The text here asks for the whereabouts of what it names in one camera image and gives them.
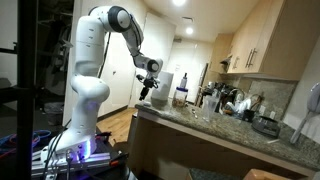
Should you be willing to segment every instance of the ceiling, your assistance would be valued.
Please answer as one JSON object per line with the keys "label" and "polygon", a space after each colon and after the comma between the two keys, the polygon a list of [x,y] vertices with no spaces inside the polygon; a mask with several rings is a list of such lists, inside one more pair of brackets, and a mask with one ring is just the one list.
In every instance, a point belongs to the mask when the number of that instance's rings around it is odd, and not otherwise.
{"label": "ceiling", "polygon": [[[214,42],[218,33],[233,33],[258,0],[186,0],[176,7],[172,0],[144,0],[160,17],[177,26],[176,36],[192,40]],[[193,18],[193,23],[182,17]],[[192,35],[185,33],[193,27]]]}

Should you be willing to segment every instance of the ceiling light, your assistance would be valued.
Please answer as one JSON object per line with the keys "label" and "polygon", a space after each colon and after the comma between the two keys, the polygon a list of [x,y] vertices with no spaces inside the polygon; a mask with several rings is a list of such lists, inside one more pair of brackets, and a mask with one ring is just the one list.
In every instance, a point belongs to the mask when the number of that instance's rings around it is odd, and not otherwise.
{"label": "ceiling light", "polygon": [[176,6],[182,6],[186,2],[186,0],[172,0],[172,2]]}
{"label": "ceiling light", "polygon": [[193,29],[192,29],[191,27],[188,27],[188,28],[186,29],[186,33],[187,33],[187,34],[192,34],[192,33],[193,33]]}

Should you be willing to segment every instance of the kitchen counter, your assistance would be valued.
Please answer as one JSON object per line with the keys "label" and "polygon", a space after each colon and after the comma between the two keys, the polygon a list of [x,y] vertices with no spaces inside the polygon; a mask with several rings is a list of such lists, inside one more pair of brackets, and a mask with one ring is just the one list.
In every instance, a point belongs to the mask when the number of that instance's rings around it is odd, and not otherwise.
{"label": "kitchen counter", "polygon": [[[137,104],[135,107],[139,110],[138,116],[156,122],[160,122],[156,119],[161,119],[162,124],[171,123],[168,127],[174,124],[181,125],[180,129],[189,128],[192,130],[192,132],[189,131],[189,134],[203,133],[208,135],[203,139],[216,138],[211,142],[222,144],[227,148],[249,156],[279,166],[292,165],[291,170],[294,172],[312,174],[320,170],[319,144],[305,136],[300,138],[298,144],[290,144],[289,139],[293,134],[293,129],[285,124],[281,124],[282,129],[279,139],[274,141],[275,139],[255,132],[251,128],[251,123],[218,113],[207,122],[202,119],[201,108],[192,105],[188,107],[172,107],[170,99],[165,104],[152,101],[151,106]],[[196,110],[198,118],[194,117],[191,109]]]}

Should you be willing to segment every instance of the granite countertop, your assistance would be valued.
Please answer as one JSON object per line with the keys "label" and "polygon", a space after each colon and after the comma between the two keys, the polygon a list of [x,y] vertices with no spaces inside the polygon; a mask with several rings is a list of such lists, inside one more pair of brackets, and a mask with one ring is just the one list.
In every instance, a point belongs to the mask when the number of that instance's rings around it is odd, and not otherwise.
{"label": "granite countertop", "polygon": [[[305,136],[301,136],[297,144],[290,144],[289,140],[294,130],[283,123],[280,123],[279,140],[270,143],[274,138],[261,135],[252,129],[251,123],[230,116],[215,113],[210,121],[205,121],[202,119],[202,109],[199,107],[192,105],[172,107],[171,99],[166,103],[152,100],[151,104],[151,106],[136,104],[135,107],[208,135],[320,171],[320,145]],[[192,109],[196,110],[197,119],[192,114]]]}

